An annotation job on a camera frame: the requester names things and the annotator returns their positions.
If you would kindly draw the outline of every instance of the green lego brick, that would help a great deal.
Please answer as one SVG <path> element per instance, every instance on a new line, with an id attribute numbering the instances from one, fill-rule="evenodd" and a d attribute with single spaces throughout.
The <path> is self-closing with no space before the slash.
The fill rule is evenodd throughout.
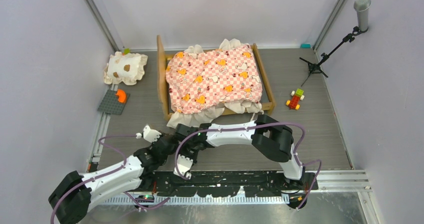
<path id="1" fill-rule="evenodd" d="M 303 90 L 301 90 L 300 88 L 298 88 L 297 90 L 296 90 L 296 96 L 298 96 L 298 97 L 302 97 L 302 95 L 303 95 L 303 93 L 304 93 L 304 91 Z"/>

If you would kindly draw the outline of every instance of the lego toy car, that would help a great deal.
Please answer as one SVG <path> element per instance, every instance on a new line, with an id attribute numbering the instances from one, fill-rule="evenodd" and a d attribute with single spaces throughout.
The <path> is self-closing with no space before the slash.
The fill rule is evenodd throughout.
<path id="1" fill-rule="evenodd" d="M 300 88 L 298 88 L 296 90 L 296 92 L 292 91 L 291 92 L 291 96 L 293 96 L 293 98 L 291 98 L 291 100 L 287 100 L 287 102 L 285 103 L 290 109 L 295 109 L 295 110 L 299 110 L 299 108 L 301 107 L 298 103 L 299 101 L 302 101 L 304 99 L 304 95 L 303 95 L 304 91 L 301 90 Z"/>

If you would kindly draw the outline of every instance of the gray floor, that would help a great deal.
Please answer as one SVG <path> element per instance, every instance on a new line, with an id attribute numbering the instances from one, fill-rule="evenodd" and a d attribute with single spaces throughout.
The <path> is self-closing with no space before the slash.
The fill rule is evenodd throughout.
<path id="1" fill-rule="evenodd" d="M 305 208 L 286 205 L 164 206 L 146 213 L 133 206 L 98 206 L 82 224 L 365 224 L 357 193 L 312 193 Z M 125 218 L 122 215 L 133 212 Z"/>
<path id="2" fill-rule="evenodd" d="M 291 99 L 292 90 L 299 88 L 307 76 L 307 66 L 299 60 L 303 57 L 316 61 L 311 49 L 261 49 L 259 50 L 266 73 L 277 101 L 272 117 L 279 121 L 298 122 L 307 130 L 304 142 L 299 147 L 299 157 L 303 162 L 321 159 L 323 169 L 350 169 L 342 139 L 338 130 L 334 111 L 330 104 L 323 77 L 315 74 L 303 86 L 305 98 L 298 111 L 289 110 L 286 101 Z M 145 76 L 134 86 L 120 84 L 119 88 L 130 93 L 128 103 L 121 115 L 112 115 L 108 135 L 135 134 L 145 124 L 164 132 L 173 130 L 166 126 L 157 94 L 156 52 L 145 52 L 148 62 Z M 219 124 L 243 123 L 251 114 L 221 116 L 214 122 Z M 297 140 L 301 132 L 296 128 Z M 137 149 L 146 147 L 148 142 L 138 139 L 120 138 L 108 141 L 109 144 L 131 155 Z M 160 167 L 160 170 L 173 170 L 173 157 Z M 103 149 L 99 168 L 121 161 L 114 151 Z M 279 170 L 279 165 L 263 157 L 255 148 L 243 145 L 227 145 L 201 151 L 198 163 L 192 170 Z"/>

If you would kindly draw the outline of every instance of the microphone stand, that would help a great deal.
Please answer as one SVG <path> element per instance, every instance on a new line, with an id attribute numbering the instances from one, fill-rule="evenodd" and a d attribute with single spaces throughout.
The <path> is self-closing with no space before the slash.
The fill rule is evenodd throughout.
<path id="1" fill-rule="evenodd" d="M 307 69 L 308 69 L 308 76 L 307 76 L 307 78 L 305 79 L 305 81 L 302 83 L 302 85 L 301 85 L 301 87 L 306 83 L 306 81 L 308 80 L 308 78 L 311 76 L 311 74 L 314 74 L 314 73 L 322 73 L 326 78 L 328 78 L 328 76 L 326 75 L 326 73 L 324 73 L 322 70 L 321 70 L 321 65 L 328 59 L 328 58 L 330 58 L 330 56 L 342 45 L 342 44 L 344 44 L 344 43 L 346 43 L 346 42 L 348 42 L 349 41 L 349 43 L 351 43 L 352 41 L 354 41 L 355 40 L 355 36 L 358 36 L 358 35 L 360 35 L 361 33 L 365 33 L 365 32 L 367 32 L 368 31 L 368 29 L 366 29 L 365 31 L 361 31 L 360 29 L 359 29 L 359 27 L 358 26 L 355 26 L 354 28 L 353 28 L 353 31 L 352 31 L 352 33 L 349 33 L 349 34 L 347 34 L 344 38 L 343 38 L 343 41 L 341 42 L 341 43 L 339 43 L 338 45 L 337 45 L 337 47 L 336 48 L 334 48 L 329 54 L 326 54 L 326 53 L 322 53 L 321 54 L 321 57 L 322 57 L 322 60 L 319 62 L 319 63 L 311 63 L 311 62 L 309 62 L 309 61 L 307 61 L 307 60 L 305 60 L 305 59 L 303 59 L 303 58 L 299 58 L 299 59 L 301 59 L 302 61 L 304 61 L 304 62 L 306 62 L 307 63 Z"/>

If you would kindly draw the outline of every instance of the white wall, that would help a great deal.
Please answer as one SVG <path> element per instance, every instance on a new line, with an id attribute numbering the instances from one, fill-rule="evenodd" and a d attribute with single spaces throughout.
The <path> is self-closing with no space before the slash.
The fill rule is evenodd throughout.
<path id="1" fill-rule="evenodd" d="M 357 25 L 348 0 L 324 40 L 329 53 Z M 349 154 L 364 168 L 384 223 L 424 212 L 424 0 L 372 0 L 369 31 L 323 65 Z"/>
<path id="2" fill-rule="evenodd" d="M 337 0 L 95 0 L 113 33 L 131 49 L 238 38 L 266 47 L 314 44 Z"/>
<path id="3" fill-rule="evenodd" d="M 0 223 L 46 224 L 84 171 L 112 49 L 84 0 L 0 0 Z"/>

